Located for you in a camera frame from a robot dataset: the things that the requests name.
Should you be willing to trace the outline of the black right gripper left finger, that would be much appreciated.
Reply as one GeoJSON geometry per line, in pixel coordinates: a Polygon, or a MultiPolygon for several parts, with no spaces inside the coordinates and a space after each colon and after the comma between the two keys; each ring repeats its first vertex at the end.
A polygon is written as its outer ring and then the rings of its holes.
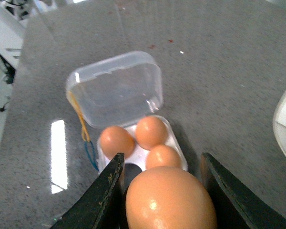
{"type": "Polygon", "coordinates": [[[124,154],[118,153],[53,229],[117,229],[123,188],[124,154]]]}

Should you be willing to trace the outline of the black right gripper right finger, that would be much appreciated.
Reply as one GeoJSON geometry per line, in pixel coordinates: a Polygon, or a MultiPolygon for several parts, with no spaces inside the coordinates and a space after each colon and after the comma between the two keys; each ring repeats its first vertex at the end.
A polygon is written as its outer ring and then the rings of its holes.
{"type": "Polygon", "coordinates": [[[263,202],[210,153],[202,153],[201,179],[219,229],[286,229],[286,218],[263,202]]]}

